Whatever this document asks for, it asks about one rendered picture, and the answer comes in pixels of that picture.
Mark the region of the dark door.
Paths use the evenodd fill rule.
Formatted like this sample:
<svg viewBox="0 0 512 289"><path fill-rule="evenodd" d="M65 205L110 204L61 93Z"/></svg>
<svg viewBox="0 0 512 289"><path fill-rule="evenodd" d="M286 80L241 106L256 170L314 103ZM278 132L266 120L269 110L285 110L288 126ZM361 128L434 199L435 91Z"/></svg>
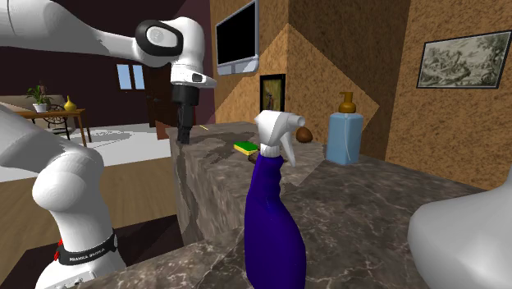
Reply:
<svg viewBox="0 0 512 289"><path fill-rule="evenodd" d="M144 91L151 127L156 126L156 121L177 126L177 106L171 101L170 74L170 64L157 68L143 66Z"/></svg>

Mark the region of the window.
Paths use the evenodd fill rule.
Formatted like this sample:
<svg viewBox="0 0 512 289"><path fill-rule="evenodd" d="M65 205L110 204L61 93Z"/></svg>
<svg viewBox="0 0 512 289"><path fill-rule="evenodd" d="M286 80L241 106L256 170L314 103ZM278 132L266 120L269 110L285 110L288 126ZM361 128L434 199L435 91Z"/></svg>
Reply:
<svg viewBox="0 0 512 289"><path fill-rule="evenodd" d="M144 74L141 65L117 64L118 81L121 90L144 90Z"/></svg>

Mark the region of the green and yellow sponge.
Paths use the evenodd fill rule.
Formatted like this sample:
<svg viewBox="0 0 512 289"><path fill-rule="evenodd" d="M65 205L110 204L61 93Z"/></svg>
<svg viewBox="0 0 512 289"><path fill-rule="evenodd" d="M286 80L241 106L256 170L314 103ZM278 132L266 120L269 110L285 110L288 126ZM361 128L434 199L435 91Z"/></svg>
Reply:
<svg viewBox="0 0 512 289"><path fill-rule="evenodd" d="M237 141L233 144L234 149L240 151L242 154L250 156L251 154L259 151L259 147L249 141Z"/></svg>

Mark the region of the small black-framed picture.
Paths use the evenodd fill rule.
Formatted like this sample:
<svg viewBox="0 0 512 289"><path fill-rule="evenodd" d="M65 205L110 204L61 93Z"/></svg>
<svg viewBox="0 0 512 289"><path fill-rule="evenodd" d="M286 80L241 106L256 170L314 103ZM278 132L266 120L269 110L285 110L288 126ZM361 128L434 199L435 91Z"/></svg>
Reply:
<svg viewBox="0 0 512 289"><path fill-rule="evenodd" d="M260 110L285 111L286 75L260 76Z"/></svg>

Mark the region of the brown round object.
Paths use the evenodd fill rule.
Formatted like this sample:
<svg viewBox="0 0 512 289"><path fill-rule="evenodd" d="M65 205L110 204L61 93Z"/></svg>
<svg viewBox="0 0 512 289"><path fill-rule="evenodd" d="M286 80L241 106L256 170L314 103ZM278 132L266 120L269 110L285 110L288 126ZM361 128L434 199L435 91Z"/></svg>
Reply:
<svg viewBox="0 0 512 289"><path fill-rule="evenodd" d="M312 132L307 127L299 127L295 132L295 138L300 143L309 143L313 140Z"/></svg>

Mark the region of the wooden side table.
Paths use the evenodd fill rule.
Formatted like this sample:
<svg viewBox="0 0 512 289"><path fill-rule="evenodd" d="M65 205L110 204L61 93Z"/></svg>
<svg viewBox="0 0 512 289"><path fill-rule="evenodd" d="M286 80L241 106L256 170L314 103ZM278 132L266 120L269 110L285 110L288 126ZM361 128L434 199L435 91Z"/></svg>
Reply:
<svg viewBox="0 0 512 289"><path fill-rule="evenodd" d="M41 85L36 85L34 88L28 88L26 98L32 98L35 101L33 104L35 110L28 112L17 112L18 115L24 117L25 119L30 119L33 123L35 123L35 119L60 117L64 120L65 125L67 125L66 120L68 118L75 118L79 123L83 146L87 146L84 128L86 128L89 142L92 141L89 126L85 123L85 109L77 108L76 105L70 100L70 97L67 97L67 101L64 104L62 110L54 111L49 110L52 98L46 95L46 90L43 89Z"/></svg>

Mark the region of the dark robot stand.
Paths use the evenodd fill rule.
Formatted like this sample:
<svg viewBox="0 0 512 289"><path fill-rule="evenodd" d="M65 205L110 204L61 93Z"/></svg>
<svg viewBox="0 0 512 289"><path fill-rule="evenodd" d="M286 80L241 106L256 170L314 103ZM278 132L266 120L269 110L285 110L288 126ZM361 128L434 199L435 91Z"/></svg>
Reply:
<svg viewBox="0 0 512 289"><path fill-rule="evenodd" d="M176 215L115 229L118 249L127 266L181 248L184 243ZM39 275L53 261L57 243L27 250L0 289L34 289Z"/></svg>

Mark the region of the blue spray bottle white trigger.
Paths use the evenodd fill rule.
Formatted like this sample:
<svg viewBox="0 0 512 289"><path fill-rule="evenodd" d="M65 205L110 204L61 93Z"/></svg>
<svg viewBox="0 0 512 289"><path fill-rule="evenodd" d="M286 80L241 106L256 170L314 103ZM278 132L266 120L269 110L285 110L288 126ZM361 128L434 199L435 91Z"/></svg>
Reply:
<svg viewBox="0 0 512 289"><path fill-rule="evenodd" d="M245 202L245 269L254 289L304 289L306 250L295 220L281 202L281 166L295 165L291 133L303 117L263 110L256 116L260 151Z"/></svg>

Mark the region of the light blue soap dispenser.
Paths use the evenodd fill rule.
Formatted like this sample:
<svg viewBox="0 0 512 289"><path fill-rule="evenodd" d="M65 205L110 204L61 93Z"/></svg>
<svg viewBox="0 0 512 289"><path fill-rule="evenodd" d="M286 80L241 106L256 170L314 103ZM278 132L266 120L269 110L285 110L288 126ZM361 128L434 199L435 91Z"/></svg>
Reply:
<svg viewBox="0 0 512 289"><path fill-rule="evenodd" d="M347 165L359 160L363 116L356 112L352 92L341 92L344 101L329 118L326 160Z"/></svg>

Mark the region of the white rounded vase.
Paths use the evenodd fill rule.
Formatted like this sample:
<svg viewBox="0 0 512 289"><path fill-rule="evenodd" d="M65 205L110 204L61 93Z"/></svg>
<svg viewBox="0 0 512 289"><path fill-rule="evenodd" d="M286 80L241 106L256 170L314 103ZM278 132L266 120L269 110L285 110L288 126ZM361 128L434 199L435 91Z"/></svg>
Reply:
<svg viewBox="0 0 512 289"><path fill-rule="evenodd" d="M512 166L493 190L422 205L408 243L430 289L512 289Z"/></svg>

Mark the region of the wall-mounted television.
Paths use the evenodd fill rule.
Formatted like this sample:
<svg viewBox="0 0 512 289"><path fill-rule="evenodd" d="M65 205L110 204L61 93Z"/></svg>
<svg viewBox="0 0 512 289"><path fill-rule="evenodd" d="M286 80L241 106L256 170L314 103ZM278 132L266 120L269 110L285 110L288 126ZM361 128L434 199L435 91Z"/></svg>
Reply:
<svg viewBox="0 0 512 289"><path fill-rule="evenodd" d="M259 0L252 0L216 24L217 73L256 72L259 65Z"/></svg>

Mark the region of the large grey landscape wall picture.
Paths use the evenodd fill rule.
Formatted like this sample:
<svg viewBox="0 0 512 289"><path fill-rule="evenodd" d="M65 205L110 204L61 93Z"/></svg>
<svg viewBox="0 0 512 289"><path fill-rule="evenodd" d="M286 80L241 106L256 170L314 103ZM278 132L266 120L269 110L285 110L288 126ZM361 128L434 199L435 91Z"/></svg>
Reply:
<svg viewBox="0 0 512 289"><path fill-rule="evenodd" d="M426 42L419 89L497 89L512 45L512 30Z"/></svg>

